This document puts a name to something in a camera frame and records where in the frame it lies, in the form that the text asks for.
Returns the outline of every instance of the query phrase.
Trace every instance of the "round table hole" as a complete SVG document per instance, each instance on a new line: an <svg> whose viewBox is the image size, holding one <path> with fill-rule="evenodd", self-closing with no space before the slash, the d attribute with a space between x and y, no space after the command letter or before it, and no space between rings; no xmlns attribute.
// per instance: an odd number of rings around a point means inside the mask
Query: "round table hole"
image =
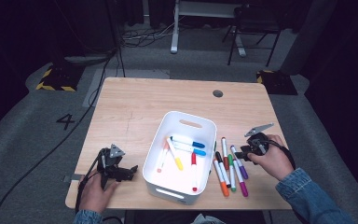
<svg viewBox="0 0 358 224"><path fill-rule="evenodd" d="M213 92L213 95L215 97L222 97L223 96L223 92L222 91L219 91L219 90L216 90Z"/></svg>

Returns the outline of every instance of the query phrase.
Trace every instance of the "yellow marker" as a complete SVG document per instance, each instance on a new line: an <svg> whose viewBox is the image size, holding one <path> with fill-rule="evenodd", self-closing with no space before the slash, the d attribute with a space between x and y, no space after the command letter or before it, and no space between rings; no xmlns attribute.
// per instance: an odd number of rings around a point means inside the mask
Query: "yellow marker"
<svg viewBox="0 0 358 224"><path fill-rule="evenodd" d="M167 137L168 145L170 146L171 152L173 154L173 157L175 158L175 163L179 170L183 170L183 164L180 161L180 158L176 155L176 148L173 146L172 140L170 137Z"/></svg>

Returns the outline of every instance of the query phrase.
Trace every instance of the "white desk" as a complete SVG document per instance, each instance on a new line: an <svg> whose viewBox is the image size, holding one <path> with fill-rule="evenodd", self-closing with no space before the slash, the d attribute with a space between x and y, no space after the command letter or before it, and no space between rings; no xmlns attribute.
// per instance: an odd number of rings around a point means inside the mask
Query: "white desk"
<svg viewBox="0 0 358 224"><path fill-rule="evenodd" d="M179 16L234 18L234 8L240 6L241 4L187 2L176 0L171 53L178 52ZM240 56L245 57L246 52L242 47L243 44L241 43L240 37L237 36L235 41L237 43Z"/></svg>

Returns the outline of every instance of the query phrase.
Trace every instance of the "denim sleeve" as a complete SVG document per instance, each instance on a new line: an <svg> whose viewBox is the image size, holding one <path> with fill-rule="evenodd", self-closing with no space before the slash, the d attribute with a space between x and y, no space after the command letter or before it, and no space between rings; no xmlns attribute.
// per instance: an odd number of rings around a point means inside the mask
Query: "denim sleeve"
<svg viewBox="0 0 358 224"><path fill-rule="evenodd" d="M279 182L276 190L309 223L354 223L301 168Z"/></svg>
<svg viewBox="0 0 358 224"><path fill-rule="evenodd" d="M102 224L103 217L94 211L80 210L77 212L74 224Z"/></svg>

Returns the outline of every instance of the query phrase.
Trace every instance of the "green marker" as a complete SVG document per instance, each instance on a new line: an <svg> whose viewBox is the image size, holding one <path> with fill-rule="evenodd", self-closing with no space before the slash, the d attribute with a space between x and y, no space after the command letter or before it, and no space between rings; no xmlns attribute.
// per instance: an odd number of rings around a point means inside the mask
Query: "green marker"
<svg viewBox="0 0 358 224"><path fill-rule="evenodd" d="M235 192L235 177L234 177L234 162L232 160L232 155L228 154L228 165L229 165L229 178L231 182L231 191Z"/></svg>

